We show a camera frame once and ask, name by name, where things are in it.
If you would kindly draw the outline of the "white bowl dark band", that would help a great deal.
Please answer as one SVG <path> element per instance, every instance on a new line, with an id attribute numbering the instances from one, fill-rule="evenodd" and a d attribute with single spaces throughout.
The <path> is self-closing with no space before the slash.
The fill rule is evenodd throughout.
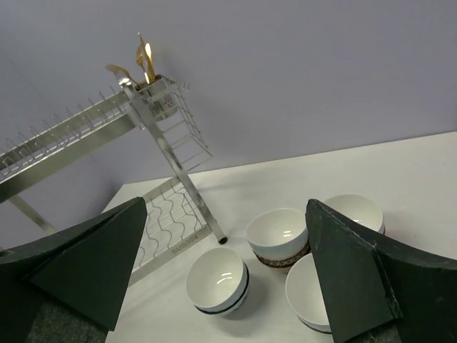
<path id="1" fill-rule="evenodd" d="M 218 247 L 192 264 L 186 277 L 186 293 L 201 313 L 225 317 L 244 303 L 250 281 L 245 261 L 234 250 Z"/>

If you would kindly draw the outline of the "white bowl front stack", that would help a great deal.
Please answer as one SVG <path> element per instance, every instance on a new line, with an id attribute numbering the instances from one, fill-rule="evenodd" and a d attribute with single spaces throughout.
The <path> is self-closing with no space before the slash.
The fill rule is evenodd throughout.
<path id="1" fill-rule="evenodd" d="M 292 266 L 286 278 L 285 293 L 290 307 L 303 324 L 317 332 L 331 333 L 312 254 L 300 258 Z"/>

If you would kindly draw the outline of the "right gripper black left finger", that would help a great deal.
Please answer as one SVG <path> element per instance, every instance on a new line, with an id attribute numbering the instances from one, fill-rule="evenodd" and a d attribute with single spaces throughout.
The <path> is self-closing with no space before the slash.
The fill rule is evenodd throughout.
<path id="1" fill-rule="evenodd" d="M 141 197 L 1 250 L 2 342 L 105 342 L 116 328 L 146 223 Z"/>

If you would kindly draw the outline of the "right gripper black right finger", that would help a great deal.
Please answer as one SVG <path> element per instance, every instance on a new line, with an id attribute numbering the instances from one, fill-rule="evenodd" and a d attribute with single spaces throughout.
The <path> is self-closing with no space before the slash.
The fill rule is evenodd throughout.
<path id="1" fill-rule="evenodd" d="M 456 260 L 349 219 L 317 199 L 306 225 L 335 342 L 455 342 Z"/>

